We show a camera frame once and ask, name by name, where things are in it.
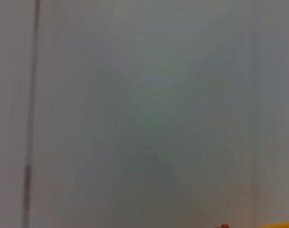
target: white wall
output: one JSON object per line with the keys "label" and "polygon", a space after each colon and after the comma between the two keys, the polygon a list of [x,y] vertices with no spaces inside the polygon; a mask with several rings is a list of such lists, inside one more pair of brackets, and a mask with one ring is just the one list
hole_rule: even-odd
{"label": "white wall", "polygon": [[251,24],[234,1],[42,9],[31,227],[252,224]]}
{"label": "white wall", "polygon": [[289,220],[289,0],[260,1],[258,18],[260,223]]}
{"label": "white wall", "polygon": [[0,228],[21,227],[33,1],[0,0]]}

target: yellow object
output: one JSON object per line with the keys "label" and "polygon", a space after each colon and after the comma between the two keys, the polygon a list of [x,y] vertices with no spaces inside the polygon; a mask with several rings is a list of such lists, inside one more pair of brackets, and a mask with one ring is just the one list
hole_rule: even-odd
{"label": "yellow object", "polygon": [[289,228],[289,222],[265,225],[261,226],[261,228]]}

